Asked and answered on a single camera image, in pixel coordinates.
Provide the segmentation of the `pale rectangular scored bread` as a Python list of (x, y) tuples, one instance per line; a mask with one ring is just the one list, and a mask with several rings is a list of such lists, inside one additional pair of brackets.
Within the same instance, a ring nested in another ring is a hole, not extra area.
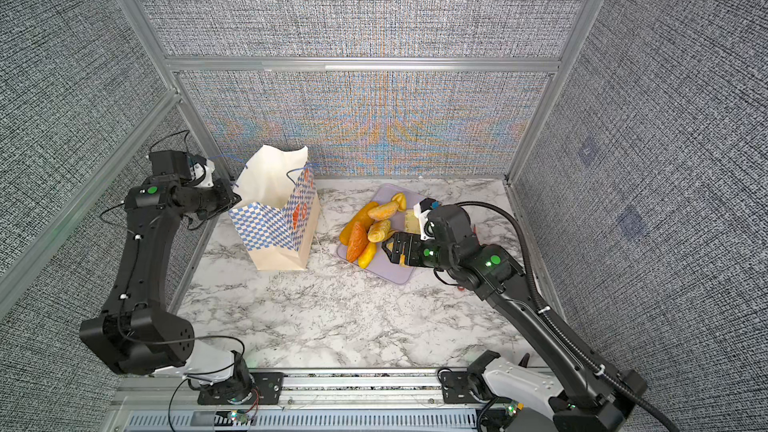
[(404, 228), (407, 233), (421, 234), (421, 226), (419, 218), (415, 215), (413, 210), (408, 210), (404, 215)]

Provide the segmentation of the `dark orange oval bread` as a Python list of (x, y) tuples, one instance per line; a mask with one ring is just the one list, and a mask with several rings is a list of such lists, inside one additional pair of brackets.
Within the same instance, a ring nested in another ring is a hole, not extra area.
[(368, 229), (364, 222), (356, 221), (350, 232), (347, 244), (346, 260), (350, 263), (355, 262), (369, 243)]

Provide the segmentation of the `blue checkered paper bag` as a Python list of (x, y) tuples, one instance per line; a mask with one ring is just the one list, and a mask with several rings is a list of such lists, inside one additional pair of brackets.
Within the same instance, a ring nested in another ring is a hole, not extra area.
[(320, 215), (309, 149), (264, 145), (235, 181), (241, 197), (229, 217), (260, 271), (307, 268)]

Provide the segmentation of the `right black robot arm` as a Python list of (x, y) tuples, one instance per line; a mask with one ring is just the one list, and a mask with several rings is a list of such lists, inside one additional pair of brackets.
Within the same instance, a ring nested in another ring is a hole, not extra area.
[(383, 241), (389, 261), (446, 272), (504, 316), (553, 374), (488, 351), (468, 368), (481, 400), (522, 403), (559, 431), (617, 431), (635, 407), (648, 406), (646, 381), (633, 370), (618, 370), (581, 340), (539, 293), (529, 265), (479, 241), (463, 204), (426, 199), (414, 213), (419, 232), (396, 232)]

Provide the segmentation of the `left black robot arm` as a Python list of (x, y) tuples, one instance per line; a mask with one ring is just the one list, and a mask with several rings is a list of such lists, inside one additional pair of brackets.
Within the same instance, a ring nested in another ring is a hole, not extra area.
[(182, 218), (212, 218), (239, 200), (226, 180), (198, 188), (176, 174), (149, 177), (129, 190), (117, 277), (99, 315), (83, 321), (79, 329), (81, 342), (113, 373), (166, 370), (197, 381), (212, 399), (242, 403), (251, 398), (253, 380), (243, 350), (209, 346), (189, 321), (169, 312), (165, 296), (171, 249)]

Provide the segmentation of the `golden oval bread roll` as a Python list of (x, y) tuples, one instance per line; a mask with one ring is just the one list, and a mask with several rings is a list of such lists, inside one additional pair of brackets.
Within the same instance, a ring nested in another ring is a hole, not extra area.
[(397, 201), (390, 201), (386, 204), (379, 205), (370, 209), (367, 215), (374, 221), (389, 220), (399, 211), (400, 205)]

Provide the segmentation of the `small yellow croissant bread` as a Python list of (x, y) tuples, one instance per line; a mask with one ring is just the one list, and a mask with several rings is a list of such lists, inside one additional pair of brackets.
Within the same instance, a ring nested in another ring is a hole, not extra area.
[(391, 201), (397, 204), (399, 212), (405, 212), (407, 210), (407, 198), (404, 193), (400, 192), (395, 194)]

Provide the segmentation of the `lilac plastic tray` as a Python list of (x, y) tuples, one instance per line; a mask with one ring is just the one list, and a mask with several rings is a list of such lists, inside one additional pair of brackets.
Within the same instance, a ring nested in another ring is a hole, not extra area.
[[(369, 199), (369, 202), (375, 202), (378, 205), (384, 205), (398, 193), (403, 193), (406, 199), (408, 210), (406, 212), (398, 211), (391, 218), (391, 229), (394, 231), (403, 231), (407, 229), (407, 217), (413, 214), (413, 207), (425, 199), (423, 194), (414, 192), (399, 185), (385, 183), (381, 185)], [(377, 252), (365, 271), (378, 276), (384, 280), (397, 285), (406, 284), (413, 275), (415, 268), (404, 264), (392, 263), (388, 255), (383, 251), (381, 245), (377, 246)]]

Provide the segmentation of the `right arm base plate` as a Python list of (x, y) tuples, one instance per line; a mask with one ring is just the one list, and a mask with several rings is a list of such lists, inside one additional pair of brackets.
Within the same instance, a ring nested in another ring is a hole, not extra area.
[(496, 396), (476, 373), (441, 368), (436, 375), (446, 404), (481, 404)]

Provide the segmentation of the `aluminium front rail frame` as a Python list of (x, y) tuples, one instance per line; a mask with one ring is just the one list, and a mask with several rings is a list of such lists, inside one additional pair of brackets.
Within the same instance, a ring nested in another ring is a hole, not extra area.
[(285, 374), (277, 405), (198, 405), (198, 386), (126, 379), (103, 431), (556, 431), (522, 403), (446, 404), (431, 368), (256, 369)]

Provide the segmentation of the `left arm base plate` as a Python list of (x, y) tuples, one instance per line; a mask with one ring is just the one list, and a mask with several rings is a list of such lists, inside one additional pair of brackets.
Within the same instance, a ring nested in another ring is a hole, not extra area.
[(251, 372), (249, 379), (233, 376), (213, 385), (199, 385), (198, 405), (277, 405), (285, 374)]

